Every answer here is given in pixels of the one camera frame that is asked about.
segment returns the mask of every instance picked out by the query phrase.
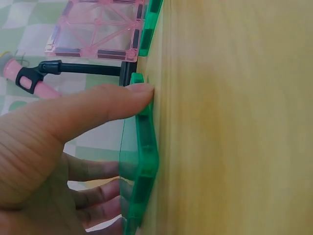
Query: black rod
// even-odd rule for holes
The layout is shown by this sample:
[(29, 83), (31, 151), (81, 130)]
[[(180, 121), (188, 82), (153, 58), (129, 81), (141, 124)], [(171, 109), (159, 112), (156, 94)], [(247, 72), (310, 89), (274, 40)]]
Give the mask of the black rod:
[(61, 63), (60, 72), (75, 72), (87, 74), (99, 74), (109, 76), (119, 76), (121, 73), (120, 67), (106, 65), (86, 65), (86, 64), (69, 64)]

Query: pink magnetic tile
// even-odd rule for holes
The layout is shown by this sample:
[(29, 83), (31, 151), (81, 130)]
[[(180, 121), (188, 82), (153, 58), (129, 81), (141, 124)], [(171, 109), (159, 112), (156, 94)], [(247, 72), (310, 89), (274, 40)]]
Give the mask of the pink magnetic tile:
[(70, 0), (45, 52), (135, 62), (145, 0)]

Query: green checkered mat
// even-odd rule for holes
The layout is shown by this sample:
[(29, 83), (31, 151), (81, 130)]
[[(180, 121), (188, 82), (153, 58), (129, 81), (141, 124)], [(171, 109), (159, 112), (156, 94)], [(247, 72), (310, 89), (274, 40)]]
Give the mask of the green checkered mat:
[[(0, 54), (11, 51), (25, 67), (34, 67), (41, 61), (55, 59), (68, 63), (120, 66), (117, 61), (45, 57), (45, 45), (66, 3), (67, 0), (0, 0)], [(118, 84), (119, 78), (63, 73), (59, 76), (47, 75), (45, 82), (64, 94), (72, 94), (98, 84)], [(38, 99), (12, 82), (0, 78), (1, 115), (35, 100)], [(105, 156), (106, 160), (117, 160), (123, 123), (124, 120), (117, 120), (95, 128), (66, 144), (65, 151), (78, 158), (102, 160)]]

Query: skin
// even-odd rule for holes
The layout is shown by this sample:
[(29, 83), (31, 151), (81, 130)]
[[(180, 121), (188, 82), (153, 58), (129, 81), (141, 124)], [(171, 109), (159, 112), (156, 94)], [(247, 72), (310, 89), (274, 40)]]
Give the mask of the skin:
[[(85, 191), (67, 181), (118, 175), (118, 163), (80, 160), (66, 142), (105, 122), (131, 117), (152, 100), (148, 84), (102, 85), (33, 102), (0, 117), (0, 234), (85, 235), (121, 213), (119, 181)], [(119, 219), (91, 235), (122, 235)]]

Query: wooden surface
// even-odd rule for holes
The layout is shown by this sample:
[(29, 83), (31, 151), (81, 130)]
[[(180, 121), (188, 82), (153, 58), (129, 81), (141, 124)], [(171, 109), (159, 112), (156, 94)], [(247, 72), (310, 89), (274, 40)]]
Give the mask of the wooden surface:
[(313, 1), (164, 0), (142, 235), (313, 234)]

